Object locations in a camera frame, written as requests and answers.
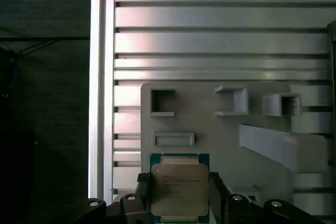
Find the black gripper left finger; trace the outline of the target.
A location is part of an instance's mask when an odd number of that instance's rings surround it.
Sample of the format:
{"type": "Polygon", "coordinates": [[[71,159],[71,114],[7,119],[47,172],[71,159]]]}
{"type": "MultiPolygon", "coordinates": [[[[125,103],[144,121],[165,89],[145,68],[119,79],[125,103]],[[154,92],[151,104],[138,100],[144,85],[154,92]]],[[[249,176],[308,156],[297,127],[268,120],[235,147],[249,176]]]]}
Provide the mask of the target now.
{"type": "Polygon", "coordinates": [[[152,223],[146,208],[151,173],[140,173],[134,193],[126,194],[110,205],[98,198],[89,198],[70,211],[71,223],[152,223]]]}

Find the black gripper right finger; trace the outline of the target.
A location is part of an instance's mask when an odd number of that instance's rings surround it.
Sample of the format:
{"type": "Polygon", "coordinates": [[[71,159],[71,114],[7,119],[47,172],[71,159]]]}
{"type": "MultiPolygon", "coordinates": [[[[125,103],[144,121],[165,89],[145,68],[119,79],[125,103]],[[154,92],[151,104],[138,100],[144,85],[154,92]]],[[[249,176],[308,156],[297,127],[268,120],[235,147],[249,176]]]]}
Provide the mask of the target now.
{"type": "Polygon", "coordinates": [[[217,223],[323,223],[318,218],[284,200],[271,199],[261,207],[243,195],[231,193],[218,172],[209,174],[209,183],[209,206],[217,223]]]}

